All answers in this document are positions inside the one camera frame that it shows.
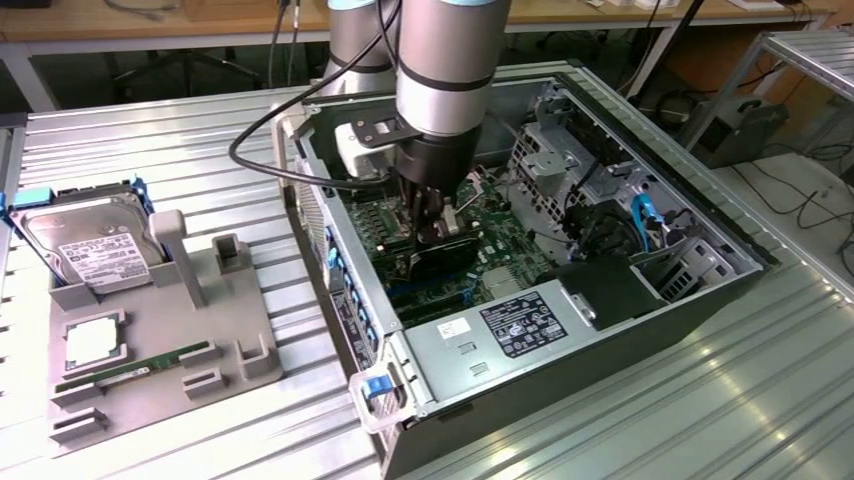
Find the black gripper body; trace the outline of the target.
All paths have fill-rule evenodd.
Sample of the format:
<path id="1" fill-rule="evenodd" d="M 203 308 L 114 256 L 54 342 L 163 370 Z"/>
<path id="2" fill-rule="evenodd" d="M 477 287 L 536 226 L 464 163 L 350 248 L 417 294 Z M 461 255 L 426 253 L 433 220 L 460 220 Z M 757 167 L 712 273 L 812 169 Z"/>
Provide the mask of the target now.
<path id="1" fill-rule="evenodd" d="M 397 145 L 396 171 L 404 195 L 438 191 L 456 195 L 469 174 L 482 127 L 453 136 L 422 134 Z"/>

